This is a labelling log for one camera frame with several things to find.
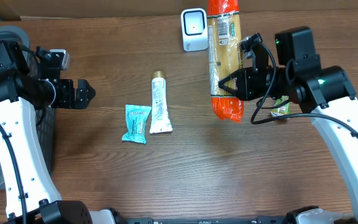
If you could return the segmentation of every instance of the barcode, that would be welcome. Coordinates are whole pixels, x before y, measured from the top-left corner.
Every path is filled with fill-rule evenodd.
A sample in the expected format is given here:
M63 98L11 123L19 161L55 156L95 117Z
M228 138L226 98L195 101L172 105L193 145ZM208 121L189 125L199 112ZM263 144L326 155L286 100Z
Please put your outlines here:
M229 37L229 19L227 16L219 17L218 19L218 34L219 38L228 38Z

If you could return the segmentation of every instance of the transparent plastic packaging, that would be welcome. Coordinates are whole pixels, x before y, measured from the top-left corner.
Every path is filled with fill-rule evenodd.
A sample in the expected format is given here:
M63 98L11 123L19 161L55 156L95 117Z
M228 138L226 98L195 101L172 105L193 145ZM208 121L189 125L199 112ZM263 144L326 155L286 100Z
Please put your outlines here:
M238 0L208 0L209 82L211 104L220 119L241 122L244 103L220 89L218 82L242 68L241 27ZM226 83L236 89L236 81Z

